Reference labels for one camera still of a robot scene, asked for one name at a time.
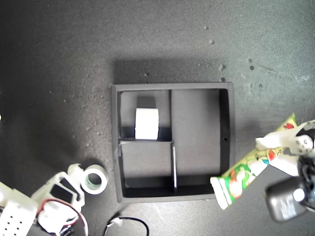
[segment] electrical wire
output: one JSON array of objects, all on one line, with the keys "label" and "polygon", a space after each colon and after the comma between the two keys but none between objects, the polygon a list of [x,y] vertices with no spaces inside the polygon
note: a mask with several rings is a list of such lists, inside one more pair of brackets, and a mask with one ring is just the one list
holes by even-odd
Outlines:
[{"label": "electrical wire", "polygon": [[[146,230],[147,230],[146,236],[149,236],[149,233],[150,233],[149,227],[146,224],[146,222],[144,222],[143,220],[140,220],[138,218],[133,218],[133,217],[118,217],[118,218],[121,219],[121,220],[134,220],[134,221],[138,221],[138,222],[142,223],[146,227]],[[112,226],[112,225],[113,225],[113,223],[111,223],[111,222],[108,225],[106,225],[104,236],[106,236],[109,227]]]},{"label": "electrical wire", "polygon": [[78,219],[79,219],[79,216],[77,215],[73,219],[66,221],[65,222],[65,226],[67,226],[67,225],[74,225],[77,222]]},{"label": "electrical wire", "polygon": [[49,199],[45,199],[44,201],[42,201],[40,207],[39,207],[39,210],[37,211],[37,215],[44,209],[44,205],[48,202],[57,202],[57,203],[61,203],[65,206],[68,206],[70,207],[72,210],[74,210],[77,214],[78,214],[78,217],[82,220],[83,222],[83,227],[84,227],[84,234],[85,236],[89,236],[89,227],[88,227],[88,223],[87,223],[87,220],[85,219],[84,215],[80,212],[78,212],[72,205],[70,205],[69,203],[63,201],[63,200],[60,200],[60,199],[53,199],[53,198],[49,198]]}]

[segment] white tape roll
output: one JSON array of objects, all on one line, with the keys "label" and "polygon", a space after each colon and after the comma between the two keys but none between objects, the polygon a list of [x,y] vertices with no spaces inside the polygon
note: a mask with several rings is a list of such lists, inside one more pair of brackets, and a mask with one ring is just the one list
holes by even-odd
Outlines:
[{"label": "white tape roll", "polygon": [[[89,175],[96,174],[100,178],[100,184],[94,184],[90,181]],[[91,165],[84,172],[81,179],[81,187],[84,191],[90,194],[100,194],[107,186],[107,174],[103,167],[100,165]]]}]

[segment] green snack wrapper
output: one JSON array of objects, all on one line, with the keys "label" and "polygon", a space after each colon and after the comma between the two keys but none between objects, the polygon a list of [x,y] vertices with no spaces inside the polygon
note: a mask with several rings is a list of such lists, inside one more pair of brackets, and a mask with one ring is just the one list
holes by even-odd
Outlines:
[{"label": "green snack wrapper", "polygon": [[[292,114],[276,131],[296,126],[295,115]],[[263,151],[254,149],[222,176],[211,177],[210,183],[219,206],[226,209],[231,205],[272,160],[282,155],[283,150],[283,147]]]}]

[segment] black tray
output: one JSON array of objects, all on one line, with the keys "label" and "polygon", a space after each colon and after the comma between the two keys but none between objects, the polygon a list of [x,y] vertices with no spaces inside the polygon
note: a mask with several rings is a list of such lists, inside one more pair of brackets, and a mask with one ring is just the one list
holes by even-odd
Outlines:
[{"label": "black tray", "polygon": [[[134,137],[135,109],[156,107],[156,141]],[[210,199],[209,178],[235,162],[232,83],[114,85],[118,202]]]}]

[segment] masking tape roll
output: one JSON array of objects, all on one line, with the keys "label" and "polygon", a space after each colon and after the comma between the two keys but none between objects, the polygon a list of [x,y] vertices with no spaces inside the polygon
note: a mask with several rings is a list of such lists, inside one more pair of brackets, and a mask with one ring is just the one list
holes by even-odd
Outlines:
[{"label": "masking tape roll", "polygon": [[[92,183],[89,178],[90,174],[96,174],[100,178],[100,183],[99,184]],[[101,167],[100,165],[91,165],[83,172],[83,177],[81,179],[81,187],[87,193],[94,195],[100,194],[105,190],[107,186],[108,180],[106,176],[107,174],[103,167]]]}]

